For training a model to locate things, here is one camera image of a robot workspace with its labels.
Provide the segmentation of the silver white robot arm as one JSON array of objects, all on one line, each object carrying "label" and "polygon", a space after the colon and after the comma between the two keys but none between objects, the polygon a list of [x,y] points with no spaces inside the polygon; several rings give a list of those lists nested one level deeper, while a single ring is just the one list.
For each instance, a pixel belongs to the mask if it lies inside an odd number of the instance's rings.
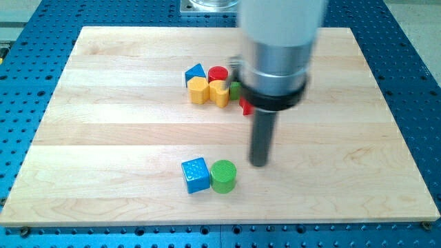
[{"label": "silver white robot arm", "polygon": [[306,88],[326,0],[240,0],[242,96],[264,111],[293,107]]}]

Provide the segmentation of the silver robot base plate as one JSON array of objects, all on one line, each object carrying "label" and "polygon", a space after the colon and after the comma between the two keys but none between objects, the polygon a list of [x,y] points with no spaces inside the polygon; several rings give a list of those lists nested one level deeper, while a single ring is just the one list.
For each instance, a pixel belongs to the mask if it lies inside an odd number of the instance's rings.
[{"label": "silver robot base plate", "polygon": [[180,0],[180,12],[236,12],[238,2],[239,0]]}]

